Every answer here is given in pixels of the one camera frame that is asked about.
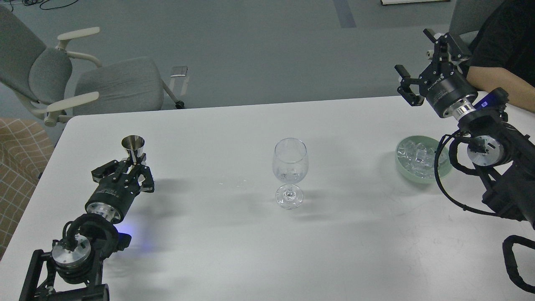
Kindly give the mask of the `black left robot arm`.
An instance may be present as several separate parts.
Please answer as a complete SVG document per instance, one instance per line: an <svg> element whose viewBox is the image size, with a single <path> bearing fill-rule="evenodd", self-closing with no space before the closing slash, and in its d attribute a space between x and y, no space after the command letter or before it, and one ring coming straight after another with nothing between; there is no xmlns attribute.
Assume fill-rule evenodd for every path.
<svg viewBox="0 0 535 301"><path fill-rule="evenodd" d="M85 204L86 213L65 224L50 252L33 252L21 301L109 300L109 286L102 282L104 261L132 239L116 224L124 220L136 196L155 190L145 161L145 153L129 150L127 158L92 171L97 188Z"/></svg>

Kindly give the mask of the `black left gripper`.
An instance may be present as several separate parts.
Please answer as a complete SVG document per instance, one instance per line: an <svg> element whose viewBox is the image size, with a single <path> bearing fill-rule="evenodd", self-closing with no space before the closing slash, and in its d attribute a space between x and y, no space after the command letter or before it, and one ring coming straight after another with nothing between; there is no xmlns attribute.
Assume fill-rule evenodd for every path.
<svg viewBox="0 0 535 301"><path fill-rule="evenodd" d="M123 221L140 192L155 191L155 182L146 165L145 153L141 154L138 165L130 165L127 159L112 160L92 170L91 175L98 187L85 204L86 213L101 215L111 223Z"/></svg>

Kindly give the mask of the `person forearm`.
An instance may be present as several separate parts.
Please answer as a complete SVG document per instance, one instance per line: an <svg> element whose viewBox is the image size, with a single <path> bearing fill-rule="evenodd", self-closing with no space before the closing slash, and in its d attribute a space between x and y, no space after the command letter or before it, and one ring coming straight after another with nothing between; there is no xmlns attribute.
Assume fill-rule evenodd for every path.
<svg viewBox="0 0 535 301"><path fill-rule="evenodd" d="M502 88L508 93L510 104L535 112L535 88L502 67L471 66L468 69L467 80L478 91L490 93L495 88Z"/></svg>

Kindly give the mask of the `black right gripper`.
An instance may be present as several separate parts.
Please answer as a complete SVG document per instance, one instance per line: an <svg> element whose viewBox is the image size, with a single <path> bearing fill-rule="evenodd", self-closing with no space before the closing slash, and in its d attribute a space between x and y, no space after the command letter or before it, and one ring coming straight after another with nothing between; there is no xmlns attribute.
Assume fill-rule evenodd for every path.
<svg viewBox="0 0 535 301"><path fill-rule="evenodd" d="M472 53L456 34L435 33L430 28L423 33L433 43L433 49L427 52L431 62L420 74L421 79L411 78L403 65L396 64L394 68L401 77L397 92L412 107L421 106L426 99L440 118L447 118L448 108L455 102L466 98L472 103L478 96L457 68L470 60ZM412 85L420 87L420 95L413 92Z"/></svg>

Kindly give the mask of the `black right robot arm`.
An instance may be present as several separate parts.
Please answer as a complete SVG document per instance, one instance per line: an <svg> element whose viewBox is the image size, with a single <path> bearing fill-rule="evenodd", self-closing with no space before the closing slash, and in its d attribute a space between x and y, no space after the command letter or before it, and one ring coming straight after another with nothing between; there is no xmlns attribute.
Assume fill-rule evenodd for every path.
<svg viewBox="0 0 535 301"><path fill-rule="evenodd" d="M411 78L403 65L396 65L400 76L398 93L411 106L427 101L440 118L453 117L458 129L444 135L436 150L433 169L439 189L445 196L438 160L447 144L451 165L464 174L477 176L486 191L482 202L489 212L469 207L451 198L463 210L517 221L535 221L534 179L535 148L528 135L508 123L508 93L495 88L480 101L478 92L457 68L469 59L470 51L459 36L423 33L434 49L428 52L430 64Z"/></svg>

